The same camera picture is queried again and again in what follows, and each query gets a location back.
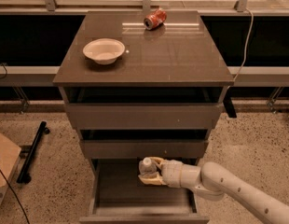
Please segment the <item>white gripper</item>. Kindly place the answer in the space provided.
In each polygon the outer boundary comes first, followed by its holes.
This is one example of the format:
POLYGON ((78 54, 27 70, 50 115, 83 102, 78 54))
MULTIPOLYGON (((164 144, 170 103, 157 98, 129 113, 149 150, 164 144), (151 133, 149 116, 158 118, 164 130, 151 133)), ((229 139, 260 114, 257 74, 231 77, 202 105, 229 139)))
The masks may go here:
POLYGON ((161 170, 161 175, 142 176, 139 179, 146 185, 162 186, 166 184, 170 188, 181 187, 181 173, 184 164, 180 161, 166 161, 161 157, 150 157, 150 160, 161 170))

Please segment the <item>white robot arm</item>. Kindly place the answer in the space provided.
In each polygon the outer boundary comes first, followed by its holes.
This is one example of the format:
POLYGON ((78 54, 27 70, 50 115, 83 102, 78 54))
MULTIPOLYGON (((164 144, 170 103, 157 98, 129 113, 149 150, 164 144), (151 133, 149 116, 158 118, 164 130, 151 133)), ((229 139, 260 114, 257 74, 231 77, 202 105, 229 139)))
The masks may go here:
POLYGON ((189 189, 211 201, 219 201, 227 194, 264 224, 289 224, 288 205, 212 161, 198 167, 176 160, 146 157, 139 162, 138 177, 146 185, 189 189))

